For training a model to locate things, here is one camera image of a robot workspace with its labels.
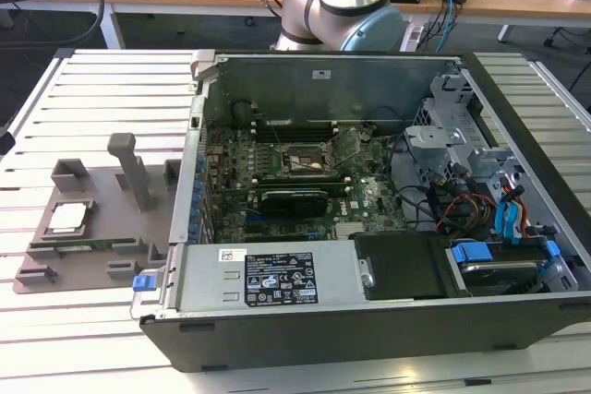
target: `motherboard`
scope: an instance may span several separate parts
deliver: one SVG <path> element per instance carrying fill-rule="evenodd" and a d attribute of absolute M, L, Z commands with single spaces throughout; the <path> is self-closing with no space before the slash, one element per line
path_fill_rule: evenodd
<path fill-rule="evenodd" d="M 384 171 L 391 136 L 361 125 L 209 129 L 214 243 L 341 240 L 406 227 Z"/>

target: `blue cable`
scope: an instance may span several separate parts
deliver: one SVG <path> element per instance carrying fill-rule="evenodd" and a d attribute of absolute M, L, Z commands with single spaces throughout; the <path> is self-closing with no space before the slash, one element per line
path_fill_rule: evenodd
<path fill-rule="evenodd" d="M 435 50 L 435 53 L 438 53 L 441 49 L 441 47 L 443 46 L 443 44 L 445 43 L 445 41 L 447 40 L 447 36 L 450 33 L 450 25 L 451 25 L 451 19 L 452 19 L 452 15 L 453 15 L 453 0 L 448 0 L 448 5 L 449 5 L 449 10 L 448 10 L 448 15 L 447 15 L 447 21 L 445 23 L 445 30 L 443 30 L 443 35 L 441 36 L 441 40 L 440 40 L 440 44 L 437 45 L 437 49 Z"/>

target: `floor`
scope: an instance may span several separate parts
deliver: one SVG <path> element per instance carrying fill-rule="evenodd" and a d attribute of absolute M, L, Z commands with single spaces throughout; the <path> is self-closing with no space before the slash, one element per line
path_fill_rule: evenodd
<path fill-rule="evenodd" d="M 13 11 L 15 26 L 0 30 L 0 42 L 65 39 L 84 32 L 94 16 L 83 13 L 34 12 L 27 20 L 24 12 Z M 127 48 L 221 48 L 264 49 L 279 35 L 275 18 L 255 18 L 248 27 L 245 18 L 120 15 Z M 543 41 L 549 28 L 518 27 L 507 43 L 499 43 L 500 27 L 458 24 L 444 47 L 445 51 L 522 53 L 542 61 L 565 86 L 569 87 L 591 55 L 591 32 L 557 35 L 551 48 Z M 430 50 L 437 44 L 433 42 Z M 79 47 L 104 48 L 100 33 Z M 36 81 L 52 59 L 54 49 L 0 49 L 0 125 L 7 122 L 27 99 Z M 591 105 L 591 70 L 577 83 L 574 96 L 586 107 Z"/>

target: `blue latch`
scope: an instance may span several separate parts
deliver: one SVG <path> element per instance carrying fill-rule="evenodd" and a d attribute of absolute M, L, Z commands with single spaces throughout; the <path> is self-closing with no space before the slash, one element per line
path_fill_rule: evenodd
<path fill-rule="evenodd" d="M 558 245 L 556 245 L 556 242 L 553 240 L 548 240 L 546 242 L 546 248 L 548 249 L 548 252 L 552 258 L 556 258 L 561 254 L 561 249 L 558 248 Z"/>
<path fill-rule="evenodd" d="M 156 291 L 156 276 L 136 276 L 133 278 L 133 291 Z"/>
<path fill-rule="evenodd" d="M 452 248 L 453 258 L 457 263 L 489 262 L 492 254 L 484 242 L 464 242 Z"/>

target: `warning label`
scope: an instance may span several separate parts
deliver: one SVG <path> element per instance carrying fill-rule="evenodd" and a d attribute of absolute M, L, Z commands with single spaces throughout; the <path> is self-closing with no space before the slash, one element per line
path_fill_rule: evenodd
<path fill-rule="evenodd" d="M 248 306 L 318 303 L 312 253 L 246 256 L 245 285 Z"/>

